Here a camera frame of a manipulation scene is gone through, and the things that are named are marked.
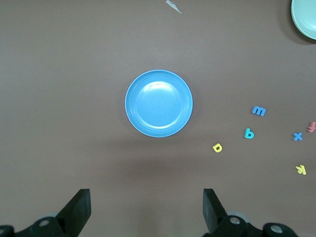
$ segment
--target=gray floor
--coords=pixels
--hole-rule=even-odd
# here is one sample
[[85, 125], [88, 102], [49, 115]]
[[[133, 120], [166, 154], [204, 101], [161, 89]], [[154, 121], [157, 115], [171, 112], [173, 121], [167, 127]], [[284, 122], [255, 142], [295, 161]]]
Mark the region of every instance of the gray floor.
[[[213, 188], [255, 227], [316, 236], [316, 40], [289, 0], [174, 3], [182, 14], [164, 0], [0, 2], [0, 224], [22, 230], [90, 188], [81, 237], [199, 237]], [[162, 139], [124, 108], [153, 69], [194, 98], [189, 123]]]

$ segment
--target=blue letter m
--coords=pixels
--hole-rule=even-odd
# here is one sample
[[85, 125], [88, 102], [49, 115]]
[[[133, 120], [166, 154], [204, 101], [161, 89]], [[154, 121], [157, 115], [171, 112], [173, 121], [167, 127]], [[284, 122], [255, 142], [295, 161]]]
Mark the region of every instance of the blue letter m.
[[256, 114], [256, 115], [264, 116], [265, 113], [266, 113], [266, 109], [262, 108], [262, 107], [259, 107], [259, 106], [256, 106], [256, 107], [253, 108], [252, 113]]

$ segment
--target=silver screw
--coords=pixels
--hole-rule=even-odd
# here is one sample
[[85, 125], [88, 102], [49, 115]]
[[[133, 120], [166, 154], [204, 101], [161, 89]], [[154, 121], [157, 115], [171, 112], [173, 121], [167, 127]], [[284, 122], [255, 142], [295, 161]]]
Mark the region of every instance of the silver screw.
[[273, 225], [273, 226], [270, 226], [270, 229], [271, 229], [274, 233], [277, 233], [277, 234], [282, 234], [282, 233], [283, 233], [283, 230], [281, 229], [280, 226]]
[[235, 225], [239, 225], [240, 224], [240, 220], [237, 217], [231, 217], [230, 221], [235, 224]]
[[40, 226], [40, 227], [43, 227], [43, 226], [48, 225], [48, 223], [49, 223], [49, 221], [44, 220], [44, 221], [41, 221], [41, 222], [39, 223], [39, 226]]

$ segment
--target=white paper scrap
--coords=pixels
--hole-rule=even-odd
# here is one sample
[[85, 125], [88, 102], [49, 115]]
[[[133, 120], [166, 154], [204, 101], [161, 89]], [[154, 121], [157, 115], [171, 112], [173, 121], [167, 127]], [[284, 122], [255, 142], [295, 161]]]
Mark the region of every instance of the white paper scrap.
[[169, 4], [169, 6], [171, 6], [171, 7], [172, 7], [173, 9], [175, 9], [176, 11], [180, 12], [180, 14], [182, 14], [181, 11], [179, 11], [179, 9], [177, 8], [176, 4], [174, 4], [174, 3], [171, 2], [170, 0], [167, 0], [166, 3]]

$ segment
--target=blue plate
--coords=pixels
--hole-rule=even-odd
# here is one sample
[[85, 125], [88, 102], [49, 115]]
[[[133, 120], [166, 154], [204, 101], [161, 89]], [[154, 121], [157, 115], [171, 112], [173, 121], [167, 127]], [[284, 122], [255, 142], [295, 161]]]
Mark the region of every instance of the blue plate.
[[316, 40], [316, 0], [292, 0], [291, 11], [300, 32]]
[[188, 85], [178, 75], [153, 70], [140, 75], [130, 85], [126, 114], [132, 125], [151, 137], [167, 137], [180, 131], [193, 108]]

